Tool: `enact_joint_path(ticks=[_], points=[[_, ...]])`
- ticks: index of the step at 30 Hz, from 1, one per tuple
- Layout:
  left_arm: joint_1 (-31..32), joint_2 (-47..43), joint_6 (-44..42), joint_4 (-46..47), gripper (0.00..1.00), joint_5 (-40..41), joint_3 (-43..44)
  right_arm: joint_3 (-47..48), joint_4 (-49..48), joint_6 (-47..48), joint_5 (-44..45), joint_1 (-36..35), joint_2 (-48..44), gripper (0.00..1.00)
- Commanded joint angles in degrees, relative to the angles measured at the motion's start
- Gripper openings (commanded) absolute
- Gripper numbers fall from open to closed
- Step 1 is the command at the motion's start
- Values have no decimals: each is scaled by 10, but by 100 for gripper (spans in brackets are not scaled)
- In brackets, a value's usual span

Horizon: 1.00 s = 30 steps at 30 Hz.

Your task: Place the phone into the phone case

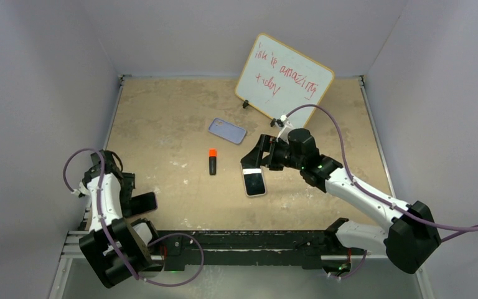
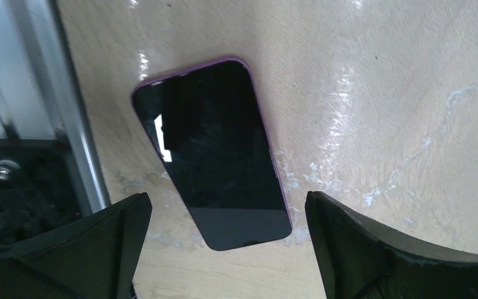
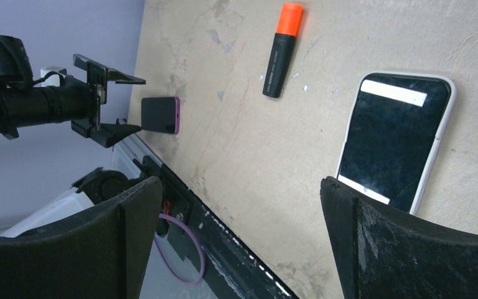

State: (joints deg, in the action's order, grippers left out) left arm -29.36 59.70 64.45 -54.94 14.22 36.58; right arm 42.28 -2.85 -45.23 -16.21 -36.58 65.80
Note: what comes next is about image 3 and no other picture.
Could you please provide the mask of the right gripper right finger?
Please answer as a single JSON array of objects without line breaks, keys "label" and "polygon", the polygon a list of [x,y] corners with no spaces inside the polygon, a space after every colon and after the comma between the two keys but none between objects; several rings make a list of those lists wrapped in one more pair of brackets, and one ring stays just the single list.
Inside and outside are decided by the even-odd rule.
[{"label": "right gripper right finger", "polygon": [[345,298],[478,298],[478,235],[382,204],[331,176],[320,197]]}]

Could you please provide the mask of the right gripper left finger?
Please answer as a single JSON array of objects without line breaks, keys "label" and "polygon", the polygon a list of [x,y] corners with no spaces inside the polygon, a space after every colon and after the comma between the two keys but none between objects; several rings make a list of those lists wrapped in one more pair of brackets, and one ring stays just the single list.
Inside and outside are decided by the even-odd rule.
[{"label": "right gripper left finger", "polygon": [[0,237],[0,298],[138,298],[161,210],[151,177],[93,207]]}]

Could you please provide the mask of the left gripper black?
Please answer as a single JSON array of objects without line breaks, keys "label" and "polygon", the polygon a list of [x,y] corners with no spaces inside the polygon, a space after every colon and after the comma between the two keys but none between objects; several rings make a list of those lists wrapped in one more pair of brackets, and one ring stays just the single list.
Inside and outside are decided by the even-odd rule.
[{"label": "left gripper black", "polygon": [[113,67],[106,66],[81,54],[73,55],[73,64],[86,72],[86,82],[79,83],[85,104],[85,116],[72,120],[73,131],[85,138],[109,148],[122,141],[126,137],[142,130],[138,125],[130,124],[106,124],[100,121],[100,110],[106,102],[107,83],[127,85],[145,85],[143,78],[125,74]]}]

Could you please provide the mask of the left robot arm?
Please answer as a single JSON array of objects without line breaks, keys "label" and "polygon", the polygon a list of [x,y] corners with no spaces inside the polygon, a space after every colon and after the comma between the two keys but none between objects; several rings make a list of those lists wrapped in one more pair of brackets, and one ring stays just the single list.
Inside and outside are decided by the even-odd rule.
[{"label": "left robot arm", "polygon": [[0,134],[13,140],[18,128],[69,121],[74,132],[109,148],[141,131],[138,125],[102,123],[100,111],[108,82],[144,85],[144,79],[80,54],[73,64],[87,73],[86,81],[56,70],[36,80],[22,41],[0,35]]}]

